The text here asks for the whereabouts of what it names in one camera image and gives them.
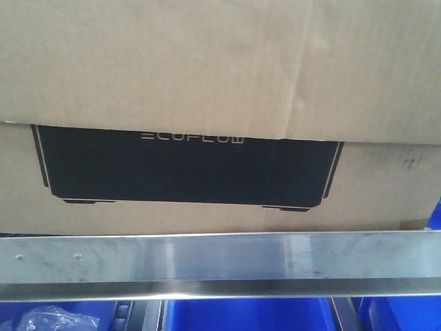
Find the stainless steel bar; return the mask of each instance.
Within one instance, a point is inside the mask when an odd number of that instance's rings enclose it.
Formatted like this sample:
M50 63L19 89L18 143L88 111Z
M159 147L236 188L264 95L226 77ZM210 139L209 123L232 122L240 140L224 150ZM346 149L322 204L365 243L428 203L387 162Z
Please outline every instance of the stainless steel bar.
M441 294L441 232L0 239L0 301Z

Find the blue plastic bin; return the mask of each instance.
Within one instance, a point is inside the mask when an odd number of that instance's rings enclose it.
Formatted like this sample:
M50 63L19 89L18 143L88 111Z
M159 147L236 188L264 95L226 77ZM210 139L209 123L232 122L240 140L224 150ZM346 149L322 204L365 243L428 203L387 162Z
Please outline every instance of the blue plastic bin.
M324 298L170 301L165 331L336 331Z
M368 298L359 317L366 331L440 331L441 297Z
M427 226L434 230L441 230L441 201L436 205Z
M12 319L15 328L23 314L45 305L55 305L68 312L98 317L98 331L109 331L116 308L115 301L0 303L0 324Z

